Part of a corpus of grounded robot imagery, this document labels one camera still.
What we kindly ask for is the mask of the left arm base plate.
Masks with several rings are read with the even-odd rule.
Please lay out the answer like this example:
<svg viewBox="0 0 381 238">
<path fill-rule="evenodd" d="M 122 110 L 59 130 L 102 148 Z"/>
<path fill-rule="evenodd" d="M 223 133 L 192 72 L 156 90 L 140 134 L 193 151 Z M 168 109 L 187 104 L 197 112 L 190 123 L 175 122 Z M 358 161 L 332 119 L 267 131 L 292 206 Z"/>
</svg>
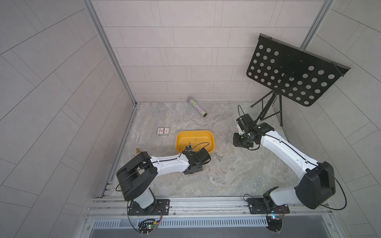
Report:
<svg viewBox="0 0 381 238">
<path fill-rule="evenodd" d="M 157 199 L 153 204 L 147 208 L 141 208 L 140 205 L 134 200 L 131 205 L 128 206 L 129 216 L 157 216 L 168 215 L 170 207 L 169 199 Z"/>
</svg>

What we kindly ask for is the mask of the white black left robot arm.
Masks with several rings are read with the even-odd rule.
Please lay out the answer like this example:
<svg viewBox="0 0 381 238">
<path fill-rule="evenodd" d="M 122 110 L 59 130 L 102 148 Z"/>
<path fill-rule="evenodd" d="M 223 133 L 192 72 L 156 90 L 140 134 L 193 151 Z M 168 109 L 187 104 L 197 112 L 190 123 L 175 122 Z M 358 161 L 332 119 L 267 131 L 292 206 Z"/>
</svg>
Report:
<svg viewBox="0 0 381 238">
<path fill-rule="evenodd" d="M 171 173 L 192 175 L 201 172 L 210 160 L 211 156 L 204 148 L 166 157 L 141 152 L 116 172 L 118 185 L 115 191 L 121 192 L 125 201 L 134 201 L 141 209 L 152 210 L 156 198 L 149 187 L 155 178 Z"/>
</svg>

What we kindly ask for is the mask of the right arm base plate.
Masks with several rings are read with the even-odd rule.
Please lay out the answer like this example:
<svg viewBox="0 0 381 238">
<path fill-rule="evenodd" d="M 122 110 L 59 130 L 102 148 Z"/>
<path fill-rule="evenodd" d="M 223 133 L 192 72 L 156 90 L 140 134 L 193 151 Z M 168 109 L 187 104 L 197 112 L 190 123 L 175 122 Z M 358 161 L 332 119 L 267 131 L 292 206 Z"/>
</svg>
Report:
<svg viewBox="0 0 381 238">
<path fill-rule="evenodd" d="M 290 213 L 287 205 L 277 206 L 269 199 L 263 197 L 249 197 L 245 198 L 248 203 L 249 211 L 251 214 L 280 214 L 285 215 Z"/>
</svg>

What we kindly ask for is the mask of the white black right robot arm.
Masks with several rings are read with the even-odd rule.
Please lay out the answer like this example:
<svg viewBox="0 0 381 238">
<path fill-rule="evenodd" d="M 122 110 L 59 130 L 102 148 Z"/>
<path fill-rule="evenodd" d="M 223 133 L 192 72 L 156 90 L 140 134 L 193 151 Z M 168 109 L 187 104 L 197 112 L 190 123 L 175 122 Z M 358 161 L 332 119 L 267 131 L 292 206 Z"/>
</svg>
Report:
<svg viewBox="0 0 381 238">
<path fill-rule="evenodd" d="M 254 151 L 254 145 L 265 147 L 280 158 L 297 175 L 300 182 L 295 187 L 272 188 L 264 194 L 267 208 L 302 204 L 316 209 L 336 193 L 340 185 L 334 176 L 333 166 L 320 163 L 291 145 L 269 124 L 245 124 L 237 121 L 239 132 L 234 134 L 233 145 Z"/>
</svg>

